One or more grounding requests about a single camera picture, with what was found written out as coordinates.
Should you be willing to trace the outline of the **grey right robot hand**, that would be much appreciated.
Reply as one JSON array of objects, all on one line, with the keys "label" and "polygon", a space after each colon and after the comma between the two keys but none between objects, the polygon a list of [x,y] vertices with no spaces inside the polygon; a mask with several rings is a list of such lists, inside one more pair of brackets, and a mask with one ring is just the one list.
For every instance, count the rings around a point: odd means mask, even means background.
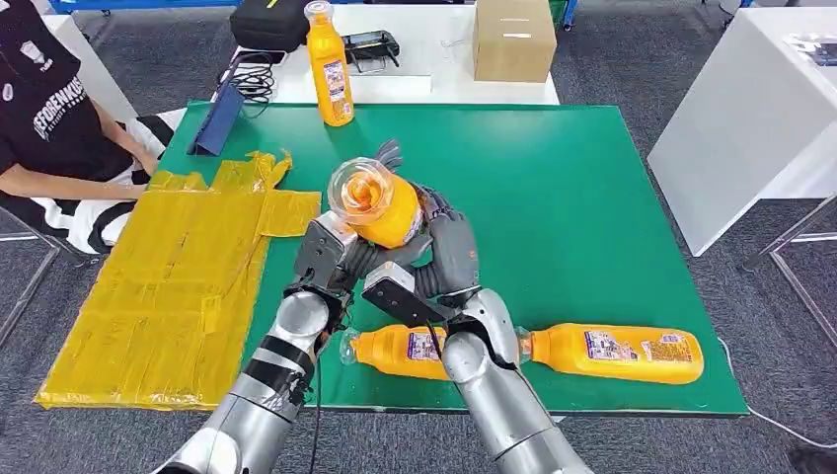
[{"label": "grey right robot hand", "polygon": [[465,303],[482,287],[473,228],[465,214],[437,190],[414,184],[431,241],[432,260],[416,268],[418,293],[445,306]]}]

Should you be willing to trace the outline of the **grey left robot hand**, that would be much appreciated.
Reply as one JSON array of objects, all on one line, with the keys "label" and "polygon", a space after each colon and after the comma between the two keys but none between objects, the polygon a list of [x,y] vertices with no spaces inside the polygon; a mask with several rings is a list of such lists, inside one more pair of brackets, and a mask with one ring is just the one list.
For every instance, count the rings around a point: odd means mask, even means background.
[{"label": "grey left robot hand", "polygon": [[[396,139],[384,142],[376,151],[374,159],[388,171],[396,172],[403,164],[399,142]],[[424,254],[431,243],[432,237],[426,229],[419,231],[407,244],[395,249],[386,249],[359,237],[348,248],[339,268],[354,281],[364,279],[386,262],[393,262],[406,269]]]}]

